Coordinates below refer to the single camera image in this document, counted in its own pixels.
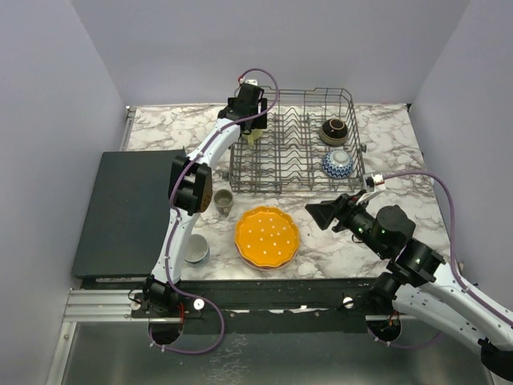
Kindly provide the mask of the pale yellow mug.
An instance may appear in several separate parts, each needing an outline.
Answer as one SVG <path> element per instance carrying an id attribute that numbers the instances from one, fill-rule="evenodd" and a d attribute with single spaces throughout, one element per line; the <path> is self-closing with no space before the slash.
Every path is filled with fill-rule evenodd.
<path id="1" fill-rule="evenodd" d="M 256 141 L 263 136 L 263 133 L 263 129 L 253 129 L 249 134 L 244 134 L 248 146 L 252 148 Z"/>

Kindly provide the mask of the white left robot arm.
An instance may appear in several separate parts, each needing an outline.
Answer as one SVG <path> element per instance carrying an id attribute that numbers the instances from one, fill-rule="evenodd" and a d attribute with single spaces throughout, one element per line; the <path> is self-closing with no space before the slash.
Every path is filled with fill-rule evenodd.
<path id="1" fill-rule="evenodd" d="M 172 161 L 168 198 L 169 222 L 157 262 L 142 289 L 143 301 L 159 316 L 176 311 L 180 295 L 172 288 L 181 278 L 183 254 L 192 229 L 212 200 L 212 168 L 241 134 L 267 127 L 267 99 L 256 80 L 241 83 L 238 94 L 217 116 L 214 128 L 186 156 Z"/>

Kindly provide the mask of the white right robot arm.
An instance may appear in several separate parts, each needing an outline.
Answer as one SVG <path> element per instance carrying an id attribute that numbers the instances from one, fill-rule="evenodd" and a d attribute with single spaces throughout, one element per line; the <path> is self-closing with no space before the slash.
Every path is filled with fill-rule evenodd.
<path id="1" fill-rule="evenodd" d="M 349 230 L 381 259 L 387 271 L 374 281 L 370 308 L 412 315 L 480 355 L 497 376 L 512 379 L 512 312 L 458 274 L 443 255 L 413 237 L 415 224 L 397 205 L 374 216 L 358 196 L 308 204 L 320 229 Z"/>

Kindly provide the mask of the dark brown bowl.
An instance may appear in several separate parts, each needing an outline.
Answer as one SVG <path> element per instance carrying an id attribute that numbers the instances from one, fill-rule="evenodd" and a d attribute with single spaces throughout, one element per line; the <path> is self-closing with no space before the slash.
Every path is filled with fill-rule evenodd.
<path id="1" fill-rule="evenodd" d="M 340 147 L 347 141 L 348 127 L 343 120 L 332 118 L 326 120 L 319 129 L 319 136 L 323 143 L 332 147 Z"/>

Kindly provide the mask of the orange blue patterned bowl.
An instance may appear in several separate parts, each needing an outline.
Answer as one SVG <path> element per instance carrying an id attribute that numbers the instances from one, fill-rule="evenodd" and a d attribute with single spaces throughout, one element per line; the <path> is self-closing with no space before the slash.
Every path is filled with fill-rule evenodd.
<path id="1" fill-rule="evenodd" d="M 335 148 L 324 155 L 321 168 L 328 177 L 345 179 L 353 173 L 353 159 L 345 150 Z"/>

